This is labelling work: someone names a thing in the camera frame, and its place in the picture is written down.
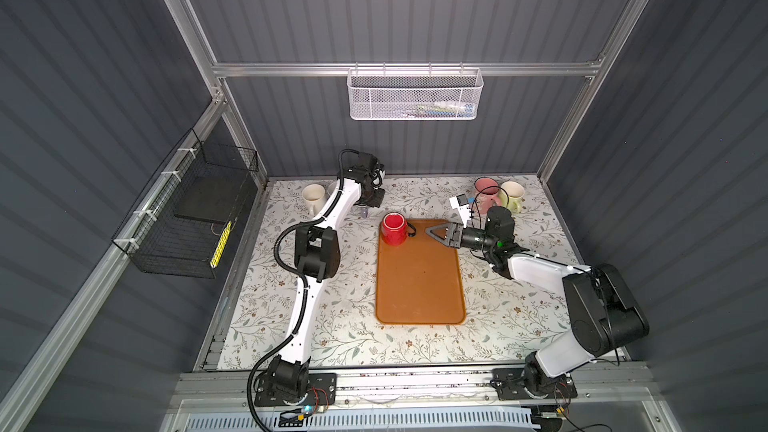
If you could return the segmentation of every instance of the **green mug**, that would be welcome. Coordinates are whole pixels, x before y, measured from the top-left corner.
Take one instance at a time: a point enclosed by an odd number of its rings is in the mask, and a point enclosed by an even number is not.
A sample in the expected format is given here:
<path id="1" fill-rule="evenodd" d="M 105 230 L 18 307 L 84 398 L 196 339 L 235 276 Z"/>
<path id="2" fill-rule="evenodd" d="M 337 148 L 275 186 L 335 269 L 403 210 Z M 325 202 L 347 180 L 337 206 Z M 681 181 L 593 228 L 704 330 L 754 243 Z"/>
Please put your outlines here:
<path id="1" fill-rule="evenodd" d="M 502 201 L 502 207 L 513 214 L 519 214 L 523 211 L 523 196 L 525 189 L 523 186 L 512 180 L 507 180 L 501 185 L 502 190 L 498 191 L 498 198 Z"/>

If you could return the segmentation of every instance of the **red wire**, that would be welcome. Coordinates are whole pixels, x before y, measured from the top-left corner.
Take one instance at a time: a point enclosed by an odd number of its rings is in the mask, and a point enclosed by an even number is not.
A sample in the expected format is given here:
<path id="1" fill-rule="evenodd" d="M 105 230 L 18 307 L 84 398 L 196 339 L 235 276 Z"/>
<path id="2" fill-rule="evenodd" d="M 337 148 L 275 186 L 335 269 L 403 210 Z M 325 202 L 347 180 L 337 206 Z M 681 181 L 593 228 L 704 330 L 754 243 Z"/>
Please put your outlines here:
<path id="1" fill-rule="evenodd" d="M 328 406 L 329 406 L 329 405 L 331 405 L 331 401 L 330 401 L 330 399 L 328 398 L 328 394 L 326 394 L 326 392 L 324 391 L 324 389 L 318 389 L 318 390 L 319 390 L 320 392 L 322 392 L 322 394 L 323 394 L 323 395 L 325 395 L 325 396 L 326 396 L 326 408 L 328 408 Z"/>
<path id="2" fill-rule="evenodd" d="M 558 382 L 558 384 L 562 385 L 563 387 L 565 387 L 566 390 L 568 390 L 568 386 L 567 385 L 563 384 L 562 382 Z M 565 404 L 565 402 L 564 402 L 565 399 L 566 399 L 565 394 L 563 394 L 561 392 L 560 395 L 563 396 L 563 404 Z M 554 401 L 555 402 L 558 401 L 558 386 L 557 385 L 554 386 Z M 568 399 L 568 404 L 566 404 L 565 407 L 562 408 L 566 418 L 568 417 L 568 406 L 570 406 L 570 405 L 571 405 L 571 399 L 569 398 Z"/>
<path id="3" fill-rule="evenodd" d="M 312 413 L 314 414 L 317 412 L 317 405 L 320 403 L 320 397 L 317 395 L 317 389 L 312 388 L 312 391 L 315 393 L 315 408 L 312 409 Z"/>

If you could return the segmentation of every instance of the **black wire basket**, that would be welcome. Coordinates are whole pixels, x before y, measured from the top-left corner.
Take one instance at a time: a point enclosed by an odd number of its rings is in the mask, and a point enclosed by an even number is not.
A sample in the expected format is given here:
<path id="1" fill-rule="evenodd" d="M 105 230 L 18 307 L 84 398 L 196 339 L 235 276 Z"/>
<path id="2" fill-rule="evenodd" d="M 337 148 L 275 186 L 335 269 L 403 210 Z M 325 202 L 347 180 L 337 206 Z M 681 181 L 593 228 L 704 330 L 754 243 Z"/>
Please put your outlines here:
<path id="1" fill-rule="evenodd" d="M 140 200 L 112 242 L 142 272 L 215 278 L 229 270 L 258 194 L 256 151 L 197 141 L 146 207 Z M 118 236 L 133 216 L 129 237 Z"/>

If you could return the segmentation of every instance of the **wire basket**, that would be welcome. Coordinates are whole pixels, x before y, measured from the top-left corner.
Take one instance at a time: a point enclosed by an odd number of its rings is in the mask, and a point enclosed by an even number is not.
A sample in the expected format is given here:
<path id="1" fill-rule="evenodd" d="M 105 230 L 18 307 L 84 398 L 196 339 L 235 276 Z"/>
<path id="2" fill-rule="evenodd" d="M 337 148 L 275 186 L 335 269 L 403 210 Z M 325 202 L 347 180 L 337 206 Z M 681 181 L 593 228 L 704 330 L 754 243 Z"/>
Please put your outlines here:
<path id="1" fill-rule="evenodd" d="M 198 141 L 176 170 L 162 172 L 165 182 L 147 207 L 135 210 L 137 201 L 112 242 L 142 272 L 215 278 L 216 268 L 229 268 L 256 199 L 257 164 L 253 149 Z M 200 188 L 206 184 L 223 184 L 226 198 L 216 205 L 219 216 L 226 218 L 201 218 L 187 211 L 200 206 Z M 137 214 L 133 233 L 118 237 Z"/>
<path id="2" fill-rule="evenodd" d="M 350 116 L 354 120 L 473 120 L 480 69 L 385 67 L 350 69 Z"/>

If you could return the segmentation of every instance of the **white mug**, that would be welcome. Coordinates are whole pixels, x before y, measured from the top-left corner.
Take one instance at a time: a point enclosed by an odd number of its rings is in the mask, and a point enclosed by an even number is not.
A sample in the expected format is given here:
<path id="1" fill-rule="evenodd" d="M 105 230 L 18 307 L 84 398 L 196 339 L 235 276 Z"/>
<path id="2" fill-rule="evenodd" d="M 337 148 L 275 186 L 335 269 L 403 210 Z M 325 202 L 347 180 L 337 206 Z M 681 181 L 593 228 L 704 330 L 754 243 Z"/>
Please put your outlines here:
<path id="1" fill-rule="evenodd" d="M 512 180 L 502 184 L 502 190 L 498 191 L 498 197 L 502 200 L 502 206 L 513 214 L 519 214 L 523 210 L 522 198 L 525 195 L 523 186 Z"/>
<path id="2" fill-rule="evenodd" d="M 301 191 L 301 197 L 304 199 L 306 209 L 311 216 L 316 216 L 326 204 L 326 189 L 320 184 L 310 184 Z"/>

